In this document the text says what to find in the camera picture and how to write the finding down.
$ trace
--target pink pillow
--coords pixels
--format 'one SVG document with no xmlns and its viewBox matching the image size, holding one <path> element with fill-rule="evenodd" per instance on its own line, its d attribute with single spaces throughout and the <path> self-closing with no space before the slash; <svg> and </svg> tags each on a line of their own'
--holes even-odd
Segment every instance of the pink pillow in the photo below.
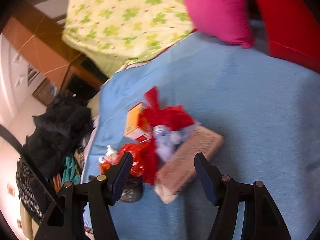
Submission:
<svg viewBox="0 0 320 240">
<path fill-rule="evenodd" d="M 253 46 L 246 0 L 185 0 L 185 3 L 199 31 L 245 49 Z"/>
</svg>

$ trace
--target yellow blanket with green clovers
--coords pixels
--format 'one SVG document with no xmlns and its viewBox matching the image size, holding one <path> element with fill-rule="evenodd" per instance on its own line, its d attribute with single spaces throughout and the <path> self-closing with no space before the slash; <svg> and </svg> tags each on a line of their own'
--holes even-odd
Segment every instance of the yellow blanket with green clovers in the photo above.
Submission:
<svg viewBox="0 0 320 240">
<path fill-rule="evenodd" d="M 70 0 L 62 38 L 112 76 L 154 58 L 193 28 L 183 0 Z"/>
</svg>

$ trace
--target metal screw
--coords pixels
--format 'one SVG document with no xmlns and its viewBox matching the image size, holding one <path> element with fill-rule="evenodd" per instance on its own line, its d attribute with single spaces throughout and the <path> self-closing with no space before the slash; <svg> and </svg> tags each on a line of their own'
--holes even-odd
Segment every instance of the metal screw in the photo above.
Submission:
<svg viewBox="0 0 320 240">
<path fill-rule="evenodd" d="M 71 181 L 67 181 L 63 184 L 64 187 L 71 187 L 72 186 L 72 182 Z"/>
<path fill-rule="evenodd" d="M 99 175 L 98 177 L 97 177 L 97 180 L 98 181 L 103 181 L 103 180 L 105 180 L 107 177 L 105 176 L 105 175 L 103 175 L 103 174 L 101 174 L 101 175 Z"/>
<path fill-rule="evenodd" d="M 263 186 L 264 186 L 264 184 L 263 184 L 263 182 L 262 182 L 261 180 L 257 180 L 257 181 L 256 181 L 256 185 L 257 185 L 258 187 L 263 187 Z"/>
<path fill-rule="evenodd" d="M 222 179 L 223 181 L 225 181 L 225 182 L 231 180 L 231 178 L 230 178 L 228 175 L 223 175 L 223 176 L 221 177 L 221 179 Z"/>
</svg>

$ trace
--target blue bedsheet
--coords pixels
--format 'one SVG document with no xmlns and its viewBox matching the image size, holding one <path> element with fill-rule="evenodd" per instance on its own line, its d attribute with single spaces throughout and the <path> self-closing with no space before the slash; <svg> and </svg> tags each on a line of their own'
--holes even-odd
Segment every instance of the blue bedsheet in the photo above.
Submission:
<svg viewBox="0 0 320 240">
<path fill-rule="evenodd" d="M 151 63 L 116 73 L 102 87 L 100 123 L 88 175 L 98 175 L 107 145 L 121 147 L 128 109 L 158 86 L 163 107 L 183 104 L 225 143 L 212 159 L 223 174 L 262 180 L 293 240 L 306 239 L 320 219 L 320 75 L 257 49 L 228 46 L 195 33 Z M 207 239 L 217 208 L 196 179 L 171 204 L 153 189 L 133 204 L 111 207 L 120 239 Z M 234 239 L 240 239 L 244 205 Z M 90 225 L 88 208 L 84 218 Z"/>
</svg>

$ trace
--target orange and white box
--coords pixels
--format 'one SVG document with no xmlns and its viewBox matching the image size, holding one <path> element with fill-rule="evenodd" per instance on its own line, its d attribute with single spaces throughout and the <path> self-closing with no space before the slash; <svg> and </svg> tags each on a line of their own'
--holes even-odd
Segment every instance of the orange and white box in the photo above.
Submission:
<svg viewBox="0 0 320 240">
<path fill-rule="evenodd" d="M 127 114 L 124 136 L 139 143 L 150 140 L 152 129 L 143 114 L 142 102 L 131 108 Z"/>
</svg>

